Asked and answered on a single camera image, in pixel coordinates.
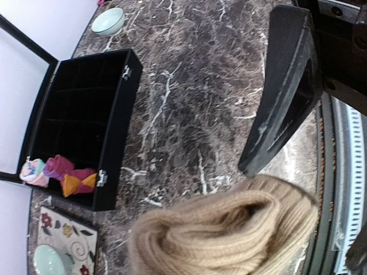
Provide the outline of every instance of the yellow fabric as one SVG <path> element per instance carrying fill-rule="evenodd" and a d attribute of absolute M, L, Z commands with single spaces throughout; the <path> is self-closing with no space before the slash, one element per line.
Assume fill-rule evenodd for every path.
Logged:
<path fill-rule="evenodd" d="M 90 175 L 89 177 L 81 181 L 84 185 L 95 188 L 97 182 L 97 173 Z"/>
<path fill-rule="evenodd" d="M 61 186 L 63 187 L 63 195 L 64 197 L 68 197 L 73 194 L 81 183 L 80 179 L 70 176 L 68 174 L 64 175 L 64 180 L 61 182 Z"/>

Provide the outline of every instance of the box latch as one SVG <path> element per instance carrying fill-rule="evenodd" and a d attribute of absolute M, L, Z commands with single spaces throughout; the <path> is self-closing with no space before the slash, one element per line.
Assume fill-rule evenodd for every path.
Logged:
<path fill-rule="evenodd" d="M 128 78 L 131 76 L 132 69 L 128 65 L 125 65 L 124 73 L 122 74 L 122 78 L 124 80 L 128 80 Z"/>
<path fill-rule="evenodd" d="M 103 187 L 107 183 L 107 173 L 104 170 L 99 170 L 98 172 L 99 180 L 97 182 L 97 187 Z"/>

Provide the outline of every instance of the ceramic bowl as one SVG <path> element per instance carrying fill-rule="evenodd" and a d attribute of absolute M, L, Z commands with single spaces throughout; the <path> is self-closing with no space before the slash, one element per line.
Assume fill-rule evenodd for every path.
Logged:
<path fill-rule="evenodd" d="M 33 265 L 39 275 L 71 275 L 71 256 L 49 245 L 39 245 L 34 252 Z"/>
<path fill-rule="evenodd" d="M 92 23 L 92 31 L 100 36 L 117 36 L 125 22 L 123 9 L 114 7 L 97 16 Z"/>

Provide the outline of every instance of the mint green bowl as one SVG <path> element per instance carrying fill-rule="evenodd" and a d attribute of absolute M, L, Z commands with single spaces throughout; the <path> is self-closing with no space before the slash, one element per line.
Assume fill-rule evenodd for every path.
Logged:
<path fill-rule="evenodd" d="M 71 275 L 73 259 L 68 254 L 40 245 L 34 252 L 33 265 L 39 275 Z"/>

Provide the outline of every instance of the folded fabric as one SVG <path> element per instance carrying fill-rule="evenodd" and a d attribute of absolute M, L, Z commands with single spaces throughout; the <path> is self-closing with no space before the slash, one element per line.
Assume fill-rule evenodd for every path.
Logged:
<path fill-rule="evenodd" d="M 67 158 L 56 155 L 54 158 L 49 158 L 44 168 L 44 174 L 50 178 L 63 180 L 63 175 L 67 170 L 73 170 L 74 164 Z"/>
<path fill-rule="evenodd" d="M 41 159 L 28 160 L 23 164 L 19 178 L 25 182 L 31 182 L 42 173 L 45 163 Z"/>
<path fill-rule="evenodd" d="M 48 176 L 45 176 L 44 173 L 41 172 L 33 181 L 30 181 L 30 182 L 27 182 L 27 183 L 47 188 L 49 180 L 50 180 L 50 178 Z"/>
<path fill-rule="evenodd" d="M 80 180 L 84 180 L 90 175 L 94 174 L 95 172 L 96 171 L 94 171 L 91 168 L 86 168 L 86 169 L 67 170 L 66 174 L 74 176 L 75 178 L 78 178 Z"/>
<path fill-rule="evenodd" d="M 128 251 L 134 275 L 279 275 L 308 240 L 317 202 L 259 175 L 231 191 L 141 216 Z"/>
<path fill-rule="evenodd" d="M 87 194 L 92 193 L 96 187 L 97 173 L 92 174 L 80 180 L 75 176 L 65 174 L 64 179 L 61 182 L 61 187 L 63 188 L 64 197 L 75 194 Z"/>

